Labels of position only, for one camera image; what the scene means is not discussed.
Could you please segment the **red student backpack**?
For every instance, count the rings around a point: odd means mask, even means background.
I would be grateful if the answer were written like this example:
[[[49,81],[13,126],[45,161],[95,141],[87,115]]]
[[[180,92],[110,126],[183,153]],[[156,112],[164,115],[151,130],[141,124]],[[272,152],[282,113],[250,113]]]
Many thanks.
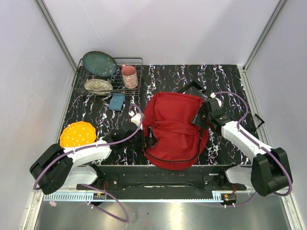
[[[151,126],[158,143],[143,148],[151,164],[173,171],[191,167],[205,149],[209,130],[193,125],[193,118],[203,104],[201,97],[186,94],[195,87],[206,90],[192,81],[177,92],[156,93],[144,110],[143,130]]]

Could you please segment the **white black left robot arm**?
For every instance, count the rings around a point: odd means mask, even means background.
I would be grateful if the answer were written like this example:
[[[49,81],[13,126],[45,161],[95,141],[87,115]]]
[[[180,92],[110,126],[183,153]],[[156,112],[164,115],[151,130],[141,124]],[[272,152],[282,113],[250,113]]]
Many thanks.
[[[87,184],[97,190],[103,186],[103,177],[93,166],[85,166],[97,160],[108,159],[131,144],[142,143],[143,125],[129,123],[114,137],[74,147],[52,144],[29,169],[35,179],[33,189],[52,194],[64,186]]]

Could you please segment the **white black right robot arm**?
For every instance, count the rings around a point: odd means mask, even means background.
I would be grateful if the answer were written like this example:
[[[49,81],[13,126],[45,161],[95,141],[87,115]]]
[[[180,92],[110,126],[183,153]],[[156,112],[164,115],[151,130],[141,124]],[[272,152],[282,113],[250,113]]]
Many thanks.
[[[192,122],[232,142],[251,161],[251,167],[226,167],[218,177],[219,187],[228,190],[234,184],[242,184],[253,187],[260,196],[280,195],[279,190],[287,188],[284,195],[289,195],[293,179],[285,150],[261,142],[228,116],[221,106],[217,98],[204,100]]]

